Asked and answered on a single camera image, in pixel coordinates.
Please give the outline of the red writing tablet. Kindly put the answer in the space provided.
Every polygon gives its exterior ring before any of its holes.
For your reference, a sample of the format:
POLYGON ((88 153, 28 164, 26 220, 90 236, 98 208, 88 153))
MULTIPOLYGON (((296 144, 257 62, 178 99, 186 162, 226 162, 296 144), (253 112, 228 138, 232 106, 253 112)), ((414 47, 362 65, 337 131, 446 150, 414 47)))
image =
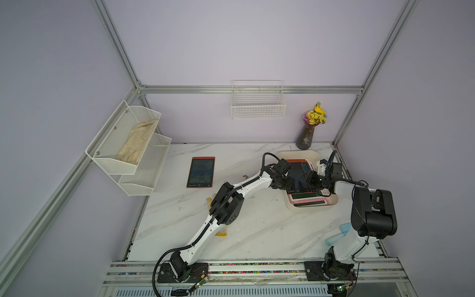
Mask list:
POLYGON ((288 177, 292 179, 293 184, 290 190, 287 190, 288 194, 307 194, 318 193, 315 186, 311 186, 307 180, 306 175, 313 170, 313 166, 305 159, 288 160, 291 168, 288 172, 288 177))
POLYGON ((193 157, 187 188, 211 188, 214 180, 215 157, 193 157))

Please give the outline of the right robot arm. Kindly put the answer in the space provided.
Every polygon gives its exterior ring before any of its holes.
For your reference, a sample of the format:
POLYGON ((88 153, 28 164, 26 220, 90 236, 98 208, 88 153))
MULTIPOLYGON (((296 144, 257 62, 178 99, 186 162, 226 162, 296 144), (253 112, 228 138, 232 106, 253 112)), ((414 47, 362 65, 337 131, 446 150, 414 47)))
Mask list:
POLYGON ((398 227, 392 193, 369 189, 364 181, 345 179, 343 166, 334 162, 335 156, 336 150, 333 150, 329 159, 320 163, 325 170, 322 176, 317 176, 317 184, 338 198, 352 202, 351 229, 325 254, 321 277, 327 281, 355 278, 356 258, 372 243, 394 235, 398 227))

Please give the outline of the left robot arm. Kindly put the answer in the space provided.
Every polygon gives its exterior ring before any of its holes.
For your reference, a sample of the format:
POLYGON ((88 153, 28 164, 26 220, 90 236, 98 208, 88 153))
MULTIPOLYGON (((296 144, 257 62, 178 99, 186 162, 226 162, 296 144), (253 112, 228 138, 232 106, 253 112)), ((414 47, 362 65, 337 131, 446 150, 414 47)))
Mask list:
POLYGON ((266 152, 262 156, 262 166, 257 174, 241 183, 224 183, 211 202, 211 209, 205 222, 187 245, 169 249, 157 261, 152 272, 152 288, 155 296, 160 296, 157 273, 163 264, 169 264, 177 282, 187 280, 191 275, 192 265, 199 260, 209 241, 237 219, 246 196, 267 188, 283 191, 292 188, 293 178, 289 176, 290 169, 291 163, 287 160, 266 152))

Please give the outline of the cream plastic storage box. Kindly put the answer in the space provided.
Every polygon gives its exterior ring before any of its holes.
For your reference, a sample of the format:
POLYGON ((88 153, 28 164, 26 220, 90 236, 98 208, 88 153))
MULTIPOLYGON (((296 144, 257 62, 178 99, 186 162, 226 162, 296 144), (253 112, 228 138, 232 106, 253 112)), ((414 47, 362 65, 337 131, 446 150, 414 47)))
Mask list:
MULTIPOLYGON (((309 168, 313 170, 318 169, 322 159, 317 152, 310 150, 280 152, 277 157, 283 158, 289 163, 306 161, 309 168)), ((304 195, 304 198, 293 199, 294 194, 283 192, 283 200, 289 210, 294 212, 310 212, 313 209, 316 211, 329 210, 339 202, 336 194, 331 194, 329 197, 323 197, 319 193, 299 193, 298 195, 304 195)))

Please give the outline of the pink writing tablet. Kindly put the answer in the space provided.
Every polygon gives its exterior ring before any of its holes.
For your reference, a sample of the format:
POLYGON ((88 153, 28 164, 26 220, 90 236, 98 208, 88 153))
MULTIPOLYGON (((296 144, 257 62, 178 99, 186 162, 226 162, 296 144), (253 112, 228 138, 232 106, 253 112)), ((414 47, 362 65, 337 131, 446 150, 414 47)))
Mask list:
POLYGON ((295 207, 309 207, 316 205, 329 205, 329 197, 317 193, 288 194, 289 203, 295 207))

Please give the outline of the dark glass vase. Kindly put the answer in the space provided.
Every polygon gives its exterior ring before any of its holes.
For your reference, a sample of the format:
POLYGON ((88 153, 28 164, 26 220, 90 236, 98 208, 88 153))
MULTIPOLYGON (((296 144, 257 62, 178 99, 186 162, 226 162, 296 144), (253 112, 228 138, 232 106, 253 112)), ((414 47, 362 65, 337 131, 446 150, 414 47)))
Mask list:
POLYGON ((314 137, 314 125, 305 125, 300 132, 297 140, 296 140, 296 147, 299 150, 308 150, 312 145, 313 137, 314 137))

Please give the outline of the light blue plastic scoop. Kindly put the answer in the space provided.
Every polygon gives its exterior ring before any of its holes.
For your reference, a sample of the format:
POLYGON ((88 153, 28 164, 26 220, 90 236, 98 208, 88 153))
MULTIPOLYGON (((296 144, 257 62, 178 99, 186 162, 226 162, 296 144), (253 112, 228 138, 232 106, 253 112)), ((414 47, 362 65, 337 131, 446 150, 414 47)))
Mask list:
POLYGON ((352 226, 350 223, 344 223, 340 225, 340 231, 336 235, 333 235, 325 240, 325 244, 327 246, 332 246, 338 241, 340 241, 342 238, 346 236, 346 234, 352 229, 352 226))

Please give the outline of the yellow flower bouquet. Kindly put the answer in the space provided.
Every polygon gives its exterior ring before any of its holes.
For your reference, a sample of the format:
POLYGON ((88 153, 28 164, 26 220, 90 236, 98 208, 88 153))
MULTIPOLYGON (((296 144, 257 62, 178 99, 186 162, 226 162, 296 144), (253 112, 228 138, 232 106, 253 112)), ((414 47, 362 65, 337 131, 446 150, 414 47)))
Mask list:
POLYGON ((303 120, 310 126, 325 124, 327 122, 327 113, 321 107, 321 103, 317 102, 315 107, 303 116, 303 120))

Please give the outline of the beige cloth in shelf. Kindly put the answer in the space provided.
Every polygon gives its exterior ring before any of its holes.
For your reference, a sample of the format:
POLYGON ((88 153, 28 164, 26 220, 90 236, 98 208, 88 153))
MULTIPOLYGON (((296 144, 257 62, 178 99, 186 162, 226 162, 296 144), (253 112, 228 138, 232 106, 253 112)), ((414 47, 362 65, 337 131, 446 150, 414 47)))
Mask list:
POLYGON ((158 120, 152 120, 141 122, 132 128, 126 142, 119 150, 116 160, 138 165, 157 124, 158 120))

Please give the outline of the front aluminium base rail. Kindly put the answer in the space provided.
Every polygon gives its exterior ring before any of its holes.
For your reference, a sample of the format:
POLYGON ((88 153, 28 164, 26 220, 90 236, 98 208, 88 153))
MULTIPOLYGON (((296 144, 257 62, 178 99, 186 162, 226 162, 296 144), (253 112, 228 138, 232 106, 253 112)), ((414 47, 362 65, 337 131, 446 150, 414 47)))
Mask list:
POLYGON ((193 297, 415 297, 417 293, 397 258, 360 259, 341 280, 318 280, 303 260, 206 261, 187 282, 159 283, 155 263, 114 262, 100 288, 101 297, 170 297, 198 287, 193 297))

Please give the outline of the white mesh wall shelf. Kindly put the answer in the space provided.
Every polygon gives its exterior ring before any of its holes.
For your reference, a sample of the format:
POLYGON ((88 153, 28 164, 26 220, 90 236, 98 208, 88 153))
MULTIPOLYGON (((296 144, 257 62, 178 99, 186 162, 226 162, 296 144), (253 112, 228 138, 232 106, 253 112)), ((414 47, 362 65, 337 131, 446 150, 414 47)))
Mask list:
POLYGON ((171 138, 158 132, 161 113, 123 101, 85 154, 128 196, 149 196, 158 183, 171 138))

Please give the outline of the aluminium frame rails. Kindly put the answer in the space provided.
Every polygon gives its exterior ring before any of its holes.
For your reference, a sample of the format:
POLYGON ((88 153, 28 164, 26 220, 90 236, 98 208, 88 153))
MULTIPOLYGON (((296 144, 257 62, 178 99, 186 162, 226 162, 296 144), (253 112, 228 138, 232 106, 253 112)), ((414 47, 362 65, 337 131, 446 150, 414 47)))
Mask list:
MULTIPOLYGON (((126 109, 126 105, 134 102, 136 99, 141 99, 143 104, 146 104, 145 95, 147 94, 250 94, 254 98, 258 98, 263 94, 355 94, 356 99, 351 105, 348 114, 346 115, 343 124, 340 126, 333 144, 337 145, 341 142, 346 130, 350 126, 351 121, 355 117, 357 110, 360 108, 363 100, 369 92, 377 75, 379 74, 383 64, 386 62, 391 50, 394 47, 401 31, 409 21, 413 11, 418 5, 417 1, 405 1, 401 11, 398 13, 396 21, 394 22, 389 34, 387 35, 384 44, 379 51, 376 60, 374 61, 371 70, 369 71, 364 83, 361 86, 283 86, 274 87, 270 85, 239 85, 233 87, 231 85, 221 86, 203 86, 203 85, 139 85, 139 81, 135 72, 132 70, 131 63, 123 44, 120 41, 116 27, 112 21, 110 12, 104 1, 93 1, 93 7, 98 12, 110 40, 121 59, 121 62, 126 67, 126 72, 130 75, 134 87, 128 93, 126 100, 120 103, 111 118, 101 128, 98 136, 92 141, 92 146, 96 147, 98 142, 105 138, 105 133, 108 132, 112 126, 114 119, 118 118, 122 111, 126 109)), ((64 206, 67 204, 72 192, 76 189, 80 179, 85 175, 93 159, 88 153, 84 153, 73 169, 68 173, 63 182, 60 184, 49 201, 35 217, 20 240, 14 245, 5 260, 1 263, 1 294, 4 295, 11 284, 16 280, 21 270, 25 267, 31 255, 36 250, 39 242, 44 237, 53 221, 61 213, 64 206)))

